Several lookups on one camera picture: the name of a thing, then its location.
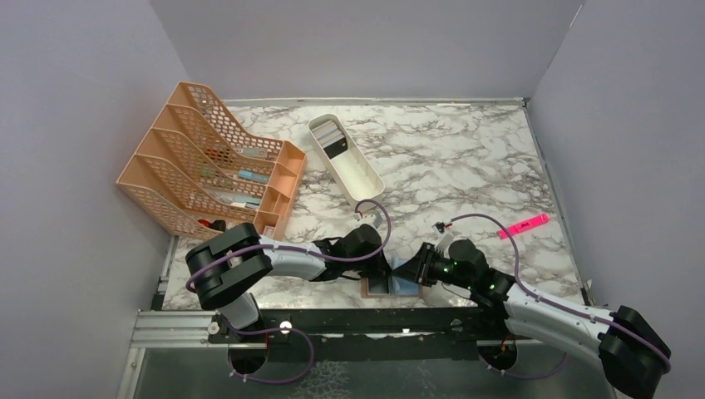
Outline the brown leather card holder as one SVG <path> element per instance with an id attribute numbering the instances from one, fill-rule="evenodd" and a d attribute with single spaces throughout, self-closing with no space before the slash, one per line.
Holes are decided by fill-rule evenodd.
<path id="1" fill-rule="evenodd" d="M 388 260 L 392 269 L 392 260 Z M 367 294 L 367 278 L 363 278 L 361 282 L 361 295 L 363 298 L 423 298 L 422 288 L 417 283 L 410 283 L 401 278 L 395 278 L 391 275 L 387 278 L 389 282 L 390 293 L 383 296 L 372 296 Z"/>

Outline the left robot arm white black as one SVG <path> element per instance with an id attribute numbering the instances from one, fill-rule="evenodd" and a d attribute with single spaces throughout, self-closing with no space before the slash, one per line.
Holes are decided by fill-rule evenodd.
<path id="1" fill-rule="evenodd" d="M 241 341 L 255 339 L 261 313 L 249 290 L 264 277 L 293 277 L 327 282 L 347 272 L 361 278 L 386 278 L 392 268 L 383 248 L 387 241 L 369 224 L 343 237 L 294 244 L 264 237 L 250 223 L 194 247 L 185 256 L 190 271 L 186 288 L 204 310 L 216 310 Z"/>

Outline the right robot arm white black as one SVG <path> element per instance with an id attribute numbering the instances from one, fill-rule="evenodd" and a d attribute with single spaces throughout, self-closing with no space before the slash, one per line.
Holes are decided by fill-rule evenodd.
<path id="1" fill-rule="evenodd" d="M 483 311 L 479 319 L 486 336 L 509 332 L 591 362 L 628 397 L 652 398 L 670 370 L 670 349 L 638 311 L 593 308 L 543 293 L 492 268 L 469 239 L 453 242 L 447 251 L 424 243 L 392 273 L 424 286 L 446 283 L 467 289 Z"/>

